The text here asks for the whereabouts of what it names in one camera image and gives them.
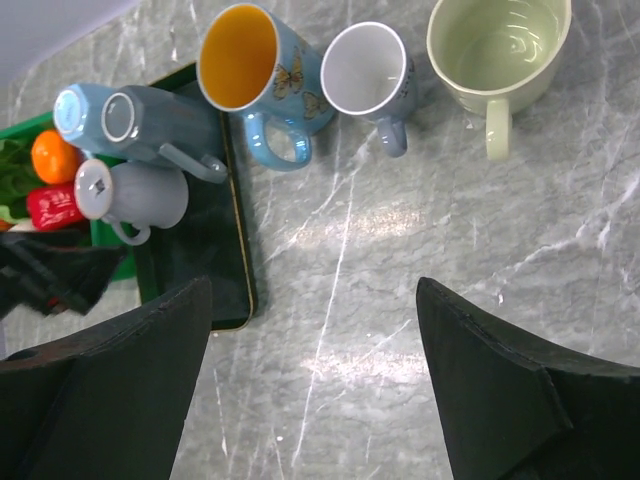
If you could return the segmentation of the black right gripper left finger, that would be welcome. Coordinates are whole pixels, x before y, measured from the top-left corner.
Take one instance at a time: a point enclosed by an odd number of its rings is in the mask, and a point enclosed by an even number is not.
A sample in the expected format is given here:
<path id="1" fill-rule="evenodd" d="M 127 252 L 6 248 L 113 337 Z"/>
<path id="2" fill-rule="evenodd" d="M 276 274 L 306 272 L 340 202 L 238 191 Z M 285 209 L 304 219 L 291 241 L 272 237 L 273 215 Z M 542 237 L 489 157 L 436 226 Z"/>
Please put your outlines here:
<path id="1" fill-rule="evenodd" d="M 1 362 L 4 479 L 167 479 L 211 331 L 200 277 Z"/>

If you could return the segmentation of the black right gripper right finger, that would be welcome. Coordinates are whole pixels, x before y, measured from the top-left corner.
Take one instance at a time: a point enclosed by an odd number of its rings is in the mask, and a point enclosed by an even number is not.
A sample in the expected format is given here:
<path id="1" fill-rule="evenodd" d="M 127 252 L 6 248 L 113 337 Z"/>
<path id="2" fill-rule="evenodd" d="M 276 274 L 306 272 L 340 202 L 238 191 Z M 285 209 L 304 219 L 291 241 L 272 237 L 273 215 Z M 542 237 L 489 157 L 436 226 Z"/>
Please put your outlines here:
<path id="1" fill-rule="evenodd" d="M 457 479 L 635 479 L 639 371 L 543 339 L 431 278 L 417 315 Z"/>

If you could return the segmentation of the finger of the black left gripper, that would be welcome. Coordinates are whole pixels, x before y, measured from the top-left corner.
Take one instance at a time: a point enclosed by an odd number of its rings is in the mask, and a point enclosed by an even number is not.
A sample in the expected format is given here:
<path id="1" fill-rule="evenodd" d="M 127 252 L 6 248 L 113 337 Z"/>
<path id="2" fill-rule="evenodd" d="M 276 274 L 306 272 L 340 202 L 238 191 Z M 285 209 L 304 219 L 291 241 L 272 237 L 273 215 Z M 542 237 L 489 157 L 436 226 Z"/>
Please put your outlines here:
<path id="1" fill-rule="evenodd" d="M 1 316 L 23 305 L 44 316 L 87 314 L 127 256 L 123 246 L 88 246 L 75 230 L 1 234 Z"/>

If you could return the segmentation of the white grey mug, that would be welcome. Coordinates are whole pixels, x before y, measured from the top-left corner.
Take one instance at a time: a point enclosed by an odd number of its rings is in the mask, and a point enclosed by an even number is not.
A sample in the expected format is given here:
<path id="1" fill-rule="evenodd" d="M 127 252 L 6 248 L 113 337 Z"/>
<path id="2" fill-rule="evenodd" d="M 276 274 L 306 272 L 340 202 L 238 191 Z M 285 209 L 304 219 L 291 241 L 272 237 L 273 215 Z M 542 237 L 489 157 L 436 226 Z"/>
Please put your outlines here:
<path id="1" fill-rule="evenodd" d="M 189 200 L 188 183 L 179 169 L 138 161 L 109 167 L 95 158 L 79 167 L 74 195 L 86 218 L 109 224 L 131 246 L 147 242 L 153 227 L 177 225 Z"/>

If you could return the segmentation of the dark grey faceted mug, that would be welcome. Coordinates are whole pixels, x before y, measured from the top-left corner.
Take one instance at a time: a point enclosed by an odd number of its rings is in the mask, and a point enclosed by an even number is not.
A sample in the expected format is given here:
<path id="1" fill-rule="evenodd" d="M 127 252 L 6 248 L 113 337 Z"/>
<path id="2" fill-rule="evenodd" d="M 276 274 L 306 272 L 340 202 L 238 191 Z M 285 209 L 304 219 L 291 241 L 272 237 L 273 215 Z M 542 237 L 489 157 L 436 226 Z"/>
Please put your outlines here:
<path id="1" fill-rule="evenodd" d="M 128 85 L 105 100 L 101 128 L 126 160 L 179 168 L 210 183 L 227 178 L 219 114 L 192 98 Z"/>

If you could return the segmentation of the blue butterfly mug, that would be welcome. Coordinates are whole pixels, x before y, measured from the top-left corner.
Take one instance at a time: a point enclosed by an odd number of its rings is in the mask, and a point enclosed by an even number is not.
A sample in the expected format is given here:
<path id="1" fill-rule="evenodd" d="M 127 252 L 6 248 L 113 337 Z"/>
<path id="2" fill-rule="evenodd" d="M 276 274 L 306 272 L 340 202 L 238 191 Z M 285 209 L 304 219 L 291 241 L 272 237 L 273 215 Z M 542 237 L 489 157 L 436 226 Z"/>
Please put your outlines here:
<path id="1" fill-rule="evenodd" d="M 239 3 L 213 20 L 196 74 L 210 104 L 242 118 L 254 159 L 291 172 L 311 162 L 311 136 L 335 115 L 323 95 L 321 64 L 322 56 L 271 12 Z"/>

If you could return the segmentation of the light green mug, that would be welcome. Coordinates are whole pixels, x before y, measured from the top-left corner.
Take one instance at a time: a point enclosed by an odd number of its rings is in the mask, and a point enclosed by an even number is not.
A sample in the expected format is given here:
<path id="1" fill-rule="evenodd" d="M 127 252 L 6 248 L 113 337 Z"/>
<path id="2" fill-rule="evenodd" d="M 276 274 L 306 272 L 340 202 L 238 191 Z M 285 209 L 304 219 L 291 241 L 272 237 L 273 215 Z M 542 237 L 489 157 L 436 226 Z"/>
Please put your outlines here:
<path id="1" fill-rule="evenodd" d="M 486 122 L 486 152 L 509 158 L 513 115 L 549 88 L 572 22 L 570 1 L 439 1 L 426 35 L 454 100 Z"/>

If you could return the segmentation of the lavender blue small mug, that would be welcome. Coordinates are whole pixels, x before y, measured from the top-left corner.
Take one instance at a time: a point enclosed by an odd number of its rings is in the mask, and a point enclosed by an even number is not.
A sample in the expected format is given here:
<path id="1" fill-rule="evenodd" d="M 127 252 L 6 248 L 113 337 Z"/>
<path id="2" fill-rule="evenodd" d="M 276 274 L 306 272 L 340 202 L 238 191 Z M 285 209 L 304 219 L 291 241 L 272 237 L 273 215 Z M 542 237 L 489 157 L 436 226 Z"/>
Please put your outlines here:
<path id="1" fill-rule="evenodd" d="M 321 86 L 339 112 L 375 124 L 392 158 L 408 149 L 407 118 L 418 108 L 415 65 L 400 35 L 375 21 L 354 24 L 329 44 Z"/>

